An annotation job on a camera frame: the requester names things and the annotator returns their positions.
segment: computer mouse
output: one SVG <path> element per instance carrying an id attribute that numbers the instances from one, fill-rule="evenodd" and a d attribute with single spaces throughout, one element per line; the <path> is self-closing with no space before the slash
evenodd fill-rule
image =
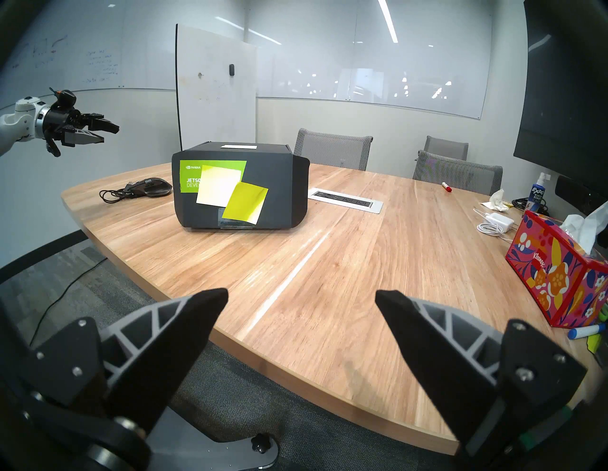
<path id="1" fill-rule="evenodd" d="M 171 193 L 172 188 L 171 183 L 163 180 L 162 178 L 152 177 L 133 184 L 129 183 L 125 187 L 125 191 L 130 191 L 132 194 L 136 194 L 138 196 L 156 198 L 157 196 L 168 195 Z"/>

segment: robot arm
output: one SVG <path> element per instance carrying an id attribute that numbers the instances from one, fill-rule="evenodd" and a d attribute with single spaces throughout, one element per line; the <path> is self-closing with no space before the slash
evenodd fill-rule
<path id="1" fill-rule="evenodd" d="M 0 116 L 0 156 L 13 146 L 13 142 L 38 138 L 44 139 L 47 150 L 59 157 L 61 152 L 56 140 L 64 146 L 74 147 L 103 142 L 102 136 L 91 131 L 113 134 L 119 131 L 120 128 L 104 119 L 103 114 L 81 113 L 75 109 L 76 96 L 70 90 L 50 90 L 57 97 L 52 105 L 36 97 L 25 97 L 15 103 L 15 113 Z"/>

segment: kleenex tissue box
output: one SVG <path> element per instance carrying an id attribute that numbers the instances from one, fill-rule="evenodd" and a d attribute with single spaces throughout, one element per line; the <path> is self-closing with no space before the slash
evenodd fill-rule
<path id="1" fill-rule="evenodd" d="M 608 291 L 608 261 L 591 255 L 559 228 L 526 211 L 506 260 L 528 287 L 552 327 L 595 324 Z"/>

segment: cardboard box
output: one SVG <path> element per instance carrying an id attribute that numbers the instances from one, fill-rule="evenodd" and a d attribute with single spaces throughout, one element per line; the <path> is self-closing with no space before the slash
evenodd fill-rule
<path id="1" fill-rule="evenodd" d="M 608 296 L 608 262 L 586 255 L 555 219 L 526 211 L 506 260 L 553 327 L 595 324 Z"/>

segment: whiteboard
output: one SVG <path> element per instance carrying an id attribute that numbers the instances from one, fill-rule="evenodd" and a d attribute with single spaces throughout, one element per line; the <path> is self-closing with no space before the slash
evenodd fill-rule
<path id="1" fill-rule="evenodd" d="M 260 97 L 482 113 L 487 0 L 387 0 L 397 43 L 378 0 L 112 1 L 50 1 L 0 73 L 0 106 L 49 86 L 175 90 L 179 23 L 257 46 Z"/>
<path id="2" fill-rule="evenodd" d="M 182 150 L 208 140 L 255 142 L 256 47 L 181 24 L 176 41 Z"/>
<path id="3" fill-rule="evenodd" d="M 258 96 L 352 100 L 479 119 L 491 6 L 483 0 L 257 0 Z"/>
<path id="4" fill-rule="evenodd" d="M 49 87 L 175 90 L 177 23 L 243 39 L 216 17 L 242 24 L 243 1 L 50 1 L 0 73 L 0 107 L 49 95 Z"/>

